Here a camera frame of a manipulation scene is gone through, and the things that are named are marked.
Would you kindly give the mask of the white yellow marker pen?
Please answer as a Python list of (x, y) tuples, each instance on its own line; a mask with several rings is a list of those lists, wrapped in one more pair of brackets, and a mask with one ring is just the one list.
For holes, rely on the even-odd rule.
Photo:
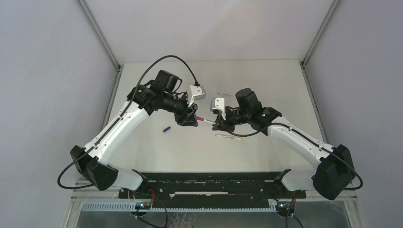
[(220, 137), (220, 138), (226, 138), (226, 139), (231, 139), (231, 140), (242, 140), (241, 137), (236, 137), (236, 136), (230, 136), (230, 135), (222, 135), (222, 134), (216, 134), (216, 137)]

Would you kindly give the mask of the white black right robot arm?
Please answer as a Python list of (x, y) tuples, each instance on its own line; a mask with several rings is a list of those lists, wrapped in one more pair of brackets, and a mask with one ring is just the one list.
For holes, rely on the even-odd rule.
[(335, 200), (344, 190), (356, 190), (349, 187), (355, 178), (360, 181), (358, 188), (363, 186), (347, 147), (332, 146), (308, 135), (278, 110), (264, 107), (250, 88), (239, 90), (235, 97), (237, 107), (227, 106), (222, 97), (212, 99), (211, 111), (217, 116), (212, 130), (240, 137), (234, 133), (235, 127), (249, 124), (254, 130), (252, 135), (262, 133), (279, 140), (312, 167), (305, 171), (284, 171), (274, 186), (279, 197), (286, 198), (297, 190), (315, 190), (322, 197)]

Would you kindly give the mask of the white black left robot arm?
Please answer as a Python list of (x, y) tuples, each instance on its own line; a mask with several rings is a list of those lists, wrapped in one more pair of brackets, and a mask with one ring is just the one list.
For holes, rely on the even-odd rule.
[(195, 100), (205, 98), (204, 87), (195, 83), (187, 92), (177, 93), (175, 86), (181, 82), (178, 76), (160, 70), (154, 80), (132, 89), (118, 114), (93, 140), (71, 149), (72, 164), (90, 186), (99, 191), (110, 187), (129, 189), (137, 198), (147, 195), (145, 177), (138, 171), (113, 165), (111, 159), (126, 137), (158, 110), (172, 113), (179, 126), (198, 126)]

